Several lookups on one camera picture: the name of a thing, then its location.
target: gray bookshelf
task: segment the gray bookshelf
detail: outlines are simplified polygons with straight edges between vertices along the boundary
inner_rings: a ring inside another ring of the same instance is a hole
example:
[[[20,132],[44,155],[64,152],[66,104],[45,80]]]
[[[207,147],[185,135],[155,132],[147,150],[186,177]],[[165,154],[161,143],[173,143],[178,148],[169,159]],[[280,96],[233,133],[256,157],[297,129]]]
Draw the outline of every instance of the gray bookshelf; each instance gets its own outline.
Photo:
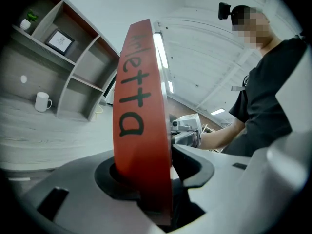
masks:
[[[116,75],[119,55],[64,1],[38,0],[29,9],[39,20],[21,30],[24,11],[12,26],[11,40],[0,58],[6,67],[1,89],[30,103],[37,92],[46,92],[57,117],[90,121]],[[45,44],[57,28],[75,40],[65,55]],[[19,81],[21,75],[28,77],[26,84]]]

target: person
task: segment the person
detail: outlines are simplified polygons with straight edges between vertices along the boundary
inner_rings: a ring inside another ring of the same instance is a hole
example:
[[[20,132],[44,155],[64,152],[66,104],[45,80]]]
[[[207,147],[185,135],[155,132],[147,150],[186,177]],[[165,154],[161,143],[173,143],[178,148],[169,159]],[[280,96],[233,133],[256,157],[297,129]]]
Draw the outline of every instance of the person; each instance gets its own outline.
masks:
[[[275,94],[297,66],[306,44],[298,38],[281,41],[267,17],[255,8],[240,5],[229,15],[232,30],[257,48],[262,59],[244,78],[243,90],[229,111],[235,117],[231,126],[202,134],[200,149],[225,148],[226,154],[252,156],[292,131]]]

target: black picture frame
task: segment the black picture frame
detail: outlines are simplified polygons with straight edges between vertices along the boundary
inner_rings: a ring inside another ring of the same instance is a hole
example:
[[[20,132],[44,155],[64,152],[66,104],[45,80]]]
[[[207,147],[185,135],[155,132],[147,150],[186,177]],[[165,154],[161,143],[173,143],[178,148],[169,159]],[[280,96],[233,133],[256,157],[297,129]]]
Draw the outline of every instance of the black picture frame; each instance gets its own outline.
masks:
[[[68,45],[65,51],[60,50],[59,48],[57,48],[57,46],[54,46],[50,43],[50,40],[57,32],[61,33],[62,35],[64,35],[66,38],[68,38],[71,41],[71,43]],[[70,46],[74,43],[74,41],[75,40],[72,37],[70,37],[68,34],[66,34],[65,32],[63,32],[62,30],[58,28],[55,31],[53,31],[53,33],[49,36],[45,44],[48,45],[50,48],[54,49],[55,51],[59,52],[60,54],[65,55],[68,49],[70,48]]]

